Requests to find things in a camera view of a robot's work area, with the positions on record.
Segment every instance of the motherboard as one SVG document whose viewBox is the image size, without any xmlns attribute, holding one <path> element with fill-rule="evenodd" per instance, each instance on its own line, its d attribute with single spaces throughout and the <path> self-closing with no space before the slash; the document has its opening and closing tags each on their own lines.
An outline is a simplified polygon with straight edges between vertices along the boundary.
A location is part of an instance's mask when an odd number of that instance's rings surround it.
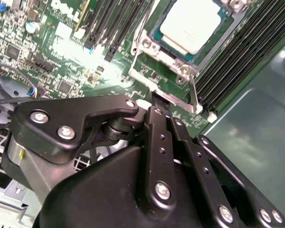
<svg viewBox="0 0 285 228">
<path fill-rule="evenodd" d="M 151 91 L 194 136 L 283 37 L 285 0 L 0 0 L 0 76 L 49 98 Z"/>
</svg>

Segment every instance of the black plastic lever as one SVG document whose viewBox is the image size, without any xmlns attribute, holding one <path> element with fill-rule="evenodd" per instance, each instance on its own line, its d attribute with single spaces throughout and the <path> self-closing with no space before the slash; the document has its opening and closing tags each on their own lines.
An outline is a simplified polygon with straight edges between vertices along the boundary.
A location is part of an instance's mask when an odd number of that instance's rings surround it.
<svg viewBox="0 0 285 228">
<path fill-rule="evenodd" d="M 137 204 L 152 219 L 165 219 L 176 206 L 172 135 L 166 115 L 150 107 L 144 130 L 144 152 L 139 167 Z"/>
<path fill-rule="evenodd" d="M 199 135 L 194 142 L 202 146 L 216 175 L 225 189 L 233 194 L 234 205 L 247 226 L 285 227 L 282 213 L 251 183 L 251 181 L 212 143 Z"/>
<path fill-rule="evenodd" d="M 35 112 L 44 113 L 47 121 L 33 121 L 31 114 Z M 111 118 L 133 117 L 137 112 L 137 104 L 125 95 L 27 102 L 16 108 L 10 131 L 23 147 L 47 161 L 62 164 L 92 144 L 102 123 Z M 73 138 L 59 136 L 58 129 L 64 126 L 73 130 Z"/>
<path fill-rule="evenodd" d="M 201 221 L 206 227 L 237 228 L 242 221 L 233 212 L 202 147 L 194 144 L 186 126 L 172 117 L 175 156 L 181 156 Z"/>
</svg>

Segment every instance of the gray metal panel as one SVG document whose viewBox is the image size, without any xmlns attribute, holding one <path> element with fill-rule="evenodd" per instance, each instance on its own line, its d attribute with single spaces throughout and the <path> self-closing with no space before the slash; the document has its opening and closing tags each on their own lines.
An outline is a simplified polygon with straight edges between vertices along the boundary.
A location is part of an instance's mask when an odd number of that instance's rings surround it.
<svg viewBox="0 0 285 228">
<path fill-rule="evenodd" d="M 285 216 L 285 47 L 204 134 Z"/>
</svg>

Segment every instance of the silver screw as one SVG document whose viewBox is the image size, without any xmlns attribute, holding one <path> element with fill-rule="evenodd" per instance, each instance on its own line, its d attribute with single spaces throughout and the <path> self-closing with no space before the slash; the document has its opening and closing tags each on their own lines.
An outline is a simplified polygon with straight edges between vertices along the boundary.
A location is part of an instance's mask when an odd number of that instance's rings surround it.
<svg viewBox="0 0 285 228">
<path fill-rule="evenodd" d="M 201 141 L 203 141 L 203 143 L 204 143 L 204 144 L 206 144 L 206 145 L 208 145 L 208 144 L 209 144 L 208 140 L 207 140 L 207 139 L 205 139 L 205 138 L 201 138 Z"/>
<path fill-rule="evenodd" d="M 151 43 L 151 41 L 149 41 L 148 39 L 145 39 L 145 40 L 142 42 L 142 45 L 143 45 L 143 47 L 145 47 L 145 48 L 149 48 L 149 47 L 152 45 L 152 43 Z"/>
<path fill-rule="evenodd" d="M 58 136 L 60 136 L 62 139 L 73 139 L 75 137 L 75 132 L 71 127 L 68 126 L 62 126 L 58 129 Z"/>
<path fill-rule="evenodd" d="M 154 111 L 155 111 L 155 113 L 157 113 L 158 115 L 162 115 L 162 112 L 161 112 L 158 108 L 155 108 Z"/>
<path fill-rule="evenodd" d="M 280 216 L 275 210 L 272 210 L 271 213 L 272 213 L 272 215 L 274 216 L 274 218 L 275 218 L 275 220 L 276 220 L 277 222 L 279 222 L 279 223 L 282 223 L 282 222 L 283 222 L 281 216 Z"/>
<path fill-rule="evenodd" d="M 231 214 L 231 212 L 228 210 L 228 208 L 226 208 L 225 206 L 221 205 L 219 206 L 219 213 L 221 214 L 221 216 L 223 217 L 223 219 L 228 222 L 228 223 L 232 223 L 233 222 L 233 216 Z"/>
<path fill-rule="evenodd" d="M 260 209 L 260 213 L 266 222 L 268 222 L 268 223 L 271 222 L 271 218 L 270 218 L 269 214 L 264 209 Z"/>
<path fill-rule="evenodd" d="M 130 107 L 135 107 L 134 102 L 132 102 L 132 101 L 130 101 L 130 100 L 127 100 L 126 103 L 127 103 L 127 105 L 130 106 Z"/>
<path fill-rule="evenodd" d="M 33 122 L 36 122 L 38 124 L 44 124 L 46 123 L 49 118 L 48 116 L 45 114 L 45 113 L 42 113 L 42 112 L 33 112 L 30 114 L 30 119 L 33 121 Z"/>
<path fill-rule="evenodd" d="M 155 191 L 156 191 L 157 195 L 163 200 L 167 200 L 171 196 L 170 189 L 167 187 L 167 185 L 165 185 L 162 182 L 156 183 Z"/>
</svg>

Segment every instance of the blue connector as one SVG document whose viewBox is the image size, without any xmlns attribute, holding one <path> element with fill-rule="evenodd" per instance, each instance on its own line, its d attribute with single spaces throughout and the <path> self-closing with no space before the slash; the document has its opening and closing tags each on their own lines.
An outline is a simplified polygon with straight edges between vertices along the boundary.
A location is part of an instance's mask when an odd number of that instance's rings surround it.
<svg viewBox="0 0 285 228">
<path fill-rule="evenodd" d="M 7 6 L 5 3 L 0 3 L 0 12 L 5 12 L 7 11 Z"/>
</svg>

